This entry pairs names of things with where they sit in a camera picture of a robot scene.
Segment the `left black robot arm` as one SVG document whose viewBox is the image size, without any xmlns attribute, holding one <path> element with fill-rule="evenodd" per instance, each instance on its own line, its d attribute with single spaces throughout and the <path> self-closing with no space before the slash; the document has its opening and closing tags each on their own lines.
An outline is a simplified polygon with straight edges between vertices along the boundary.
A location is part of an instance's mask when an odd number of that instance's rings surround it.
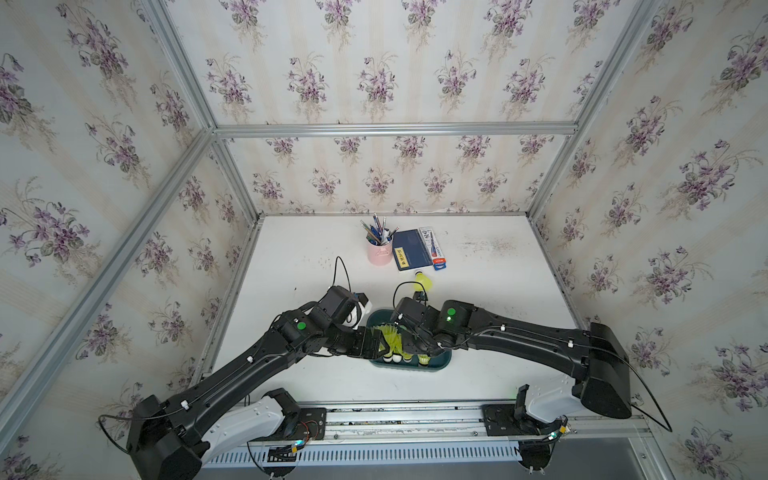
<svg viewBox="0 0 768 480">
<path fill-rule="evenodd" d="M 360 325 L 363 293 L 332 286 L 318 301 L 276 316 L 265 333 L 213 374 L 165 400 L 142 399 L 129 421 L 126 450 L 142 479 L 192 479 L 218 446 L 224 416 L 264 382 L 325 349 L 333 356 L 376 359 L 384 338 Z"/>
</svg>

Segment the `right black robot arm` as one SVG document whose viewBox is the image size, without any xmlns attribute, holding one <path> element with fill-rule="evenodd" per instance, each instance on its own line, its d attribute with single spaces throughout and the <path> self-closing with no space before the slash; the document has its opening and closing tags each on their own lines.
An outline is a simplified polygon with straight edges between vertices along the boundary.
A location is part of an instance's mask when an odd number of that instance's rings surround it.
<svg viewBox="0 0 768 480">
<path fill-rule="evenodd" d="M 631 416 L 628 355 L 606 325 L 548 327 L 458 300 L 436 309 L 411 298 L 400 300 L 391 321 L 405 329 L 416 355 L 474 349 L 522 358 L 573 379 L 569 396 L 584 409 L 613 419 Z"/>
</svg>

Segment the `yellow shuttlecock pile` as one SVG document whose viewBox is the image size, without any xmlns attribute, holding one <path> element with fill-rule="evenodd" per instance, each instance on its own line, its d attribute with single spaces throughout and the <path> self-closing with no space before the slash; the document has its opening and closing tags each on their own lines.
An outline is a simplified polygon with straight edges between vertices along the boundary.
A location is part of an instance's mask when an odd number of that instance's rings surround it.
<svg viewBox="0 0 768 480">
<path fill-rule="evenodd" d="M 433 281 L 421 271 L 415 273 L 414 281 L 422 287 L 424 292 L 429 292 L 433 287 Z"/>
</svg>

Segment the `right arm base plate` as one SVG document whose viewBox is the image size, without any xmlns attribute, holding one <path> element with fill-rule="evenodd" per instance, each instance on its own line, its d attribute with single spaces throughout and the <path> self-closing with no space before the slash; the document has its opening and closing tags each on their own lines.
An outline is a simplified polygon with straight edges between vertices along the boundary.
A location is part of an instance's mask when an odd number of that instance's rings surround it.
<svg viewBox="0 0 768 480">
<path fill-rule="evenodd" d="M 529 415 L 523 404 L 486 404 L 481 407 L 482 421 L 488 436 L 545 436 L 563 433 L 565 416 L 546 423 Z"/>
</svg>

